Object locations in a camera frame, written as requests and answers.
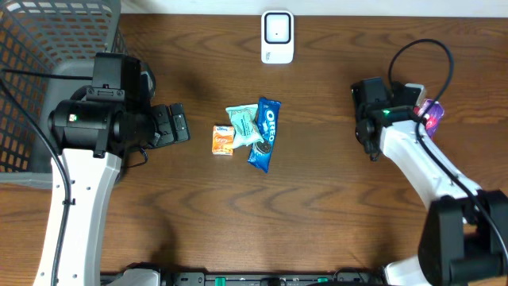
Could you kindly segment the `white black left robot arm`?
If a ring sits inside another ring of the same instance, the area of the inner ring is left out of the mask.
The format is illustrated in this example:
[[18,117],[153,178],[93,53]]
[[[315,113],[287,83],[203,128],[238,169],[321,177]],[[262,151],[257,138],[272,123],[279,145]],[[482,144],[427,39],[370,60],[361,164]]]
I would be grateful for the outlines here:
[[137,58],[99,52],[89,79],[48,116],[52,200],[36,285],[99,285],[107,209],[123,159],[191,138],[182,104],[151,105],[155,77]]

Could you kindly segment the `mint green wipes packet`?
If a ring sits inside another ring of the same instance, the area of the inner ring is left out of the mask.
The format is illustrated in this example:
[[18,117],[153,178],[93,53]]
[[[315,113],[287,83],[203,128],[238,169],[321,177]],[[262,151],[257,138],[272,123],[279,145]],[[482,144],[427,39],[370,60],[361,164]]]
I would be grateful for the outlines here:
[[257,104],[229,106],[225,109],[234,128],[233,148],[255,144],[263,140],[255,123]]

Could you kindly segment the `red purple liner packet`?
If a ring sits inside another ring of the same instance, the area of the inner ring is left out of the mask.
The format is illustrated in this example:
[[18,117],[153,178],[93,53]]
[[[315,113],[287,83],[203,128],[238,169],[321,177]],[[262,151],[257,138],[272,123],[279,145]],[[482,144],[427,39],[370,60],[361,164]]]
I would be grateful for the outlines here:
[[424,119],[426,120],[425,130],[427,134],[433,138],[437,132],[441,119],[445,115],[444,107],[439,102],[433,102],[432,99],[425,99],[421,105],[414,108],[414,112],[418,116],[422,116],[429,106],[431,106],[431,108],[426,114],[424,114]]

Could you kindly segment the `orange snack packet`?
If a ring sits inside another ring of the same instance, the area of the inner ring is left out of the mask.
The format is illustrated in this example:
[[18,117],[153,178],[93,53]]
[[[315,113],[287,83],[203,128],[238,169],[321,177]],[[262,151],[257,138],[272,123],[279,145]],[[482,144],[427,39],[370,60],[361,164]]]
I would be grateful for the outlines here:
[[234,128],[232,126],[214,126],[212,140],[213,155],[233,155]]

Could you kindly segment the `blue oreo cookie pack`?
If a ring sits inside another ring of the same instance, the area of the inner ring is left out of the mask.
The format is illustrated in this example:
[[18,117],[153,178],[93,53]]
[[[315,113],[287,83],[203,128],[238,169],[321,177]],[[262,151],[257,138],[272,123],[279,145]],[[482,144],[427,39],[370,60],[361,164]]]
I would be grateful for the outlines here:
[[281,102],[275,100],[260,98],[258,102],[257,127],[262,141],[252,145],[248,163],[265,173],[269,171],[271,155],[275,145],[280,107]]

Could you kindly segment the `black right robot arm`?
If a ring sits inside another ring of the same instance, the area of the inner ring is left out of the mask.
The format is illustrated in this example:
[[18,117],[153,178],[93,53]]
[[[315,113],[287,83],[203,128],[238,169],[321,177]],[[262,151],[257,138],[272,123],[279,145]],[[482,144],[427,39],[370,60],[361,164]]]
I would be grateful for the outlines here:
[[461,173],[417,122],[413,99],[380,78],[351,86],[356,138],[371,160],[392,160],[428,213],[416,256],[384,269],[392,285],[466,285],[507,274],[507,197]]

